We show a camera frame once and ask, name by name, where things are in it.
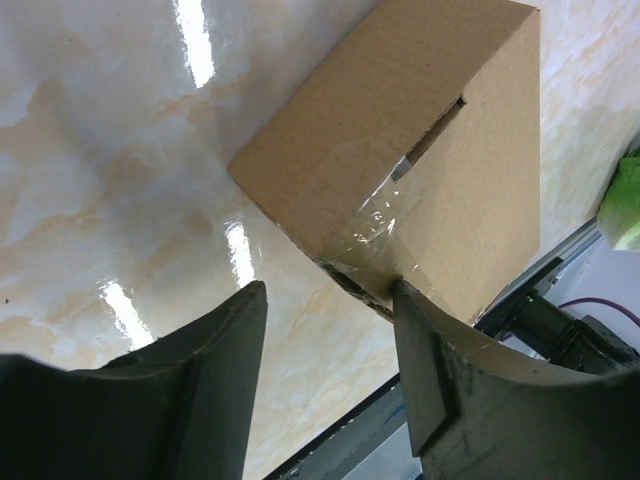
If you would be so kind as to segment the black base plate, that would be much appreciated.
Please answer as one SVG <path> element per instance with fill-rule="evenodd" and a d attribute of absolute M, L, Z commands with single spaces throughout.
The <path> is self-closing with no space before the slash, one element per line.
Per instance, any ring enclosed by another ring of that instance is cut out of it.
<path fill-rule="evenodd" d="M 277 479 L 635 479 L 639 353 L 545 294 L 562 260 L 475 326 L 394 286 L 399 372 Z"/>

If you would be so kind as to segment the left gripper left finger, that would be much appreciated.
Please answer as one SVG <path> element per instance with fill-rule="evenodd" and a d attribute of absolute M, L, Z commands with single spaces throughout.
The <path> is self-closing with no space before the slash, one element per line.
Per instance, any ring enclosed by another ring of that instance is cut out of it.
<path fill-rule="evenodd" d="M 1 358 L 5 479 L 238 479 L 267 319 L 254 281 L 98 369 Z"/>

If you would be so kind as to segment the green lettuce head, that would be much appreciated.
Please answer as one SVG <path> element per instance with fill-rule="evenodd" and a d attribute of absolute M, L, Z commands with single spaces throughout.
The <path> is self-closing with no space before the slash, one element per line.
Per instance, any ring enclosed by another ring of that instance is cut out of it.
<path fill-rule="evenodd" d="M 613 250 L 639 251 L 639 149 L 622 157 L 601 201 L 597 225 Z"/>

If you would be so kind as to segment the brown cardboard express box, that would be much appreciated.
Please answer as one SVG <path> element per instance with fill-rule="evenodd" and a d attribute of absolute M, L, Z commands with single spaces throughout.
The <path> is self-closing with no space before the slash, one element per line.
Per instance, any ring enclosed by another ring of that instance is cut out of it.
<path fill-rule="evenodd" d="M 382 1 L 229 166 L 382 316 L 404 279 L 475 321 L 540 245 L 540 13 Z"/>

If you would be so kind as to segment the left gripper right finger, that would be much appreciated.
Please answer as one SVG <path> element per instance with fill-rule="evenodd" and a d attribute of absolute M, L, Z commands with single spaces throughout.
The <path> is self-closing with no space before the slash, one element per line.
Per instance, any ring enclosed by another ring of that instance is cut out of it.
<path fill-rule="evenodd" d="M 405 280 L 393 287 L 398 363 L 406 343 Z M 635 479 L 639 372 L 592 375 L 530 358 L 451 317 L 426 296 L 420 310 L 450 330 L 478 371 L 458 388 L 467 420 L 422 458 L 429 479 Z"/>

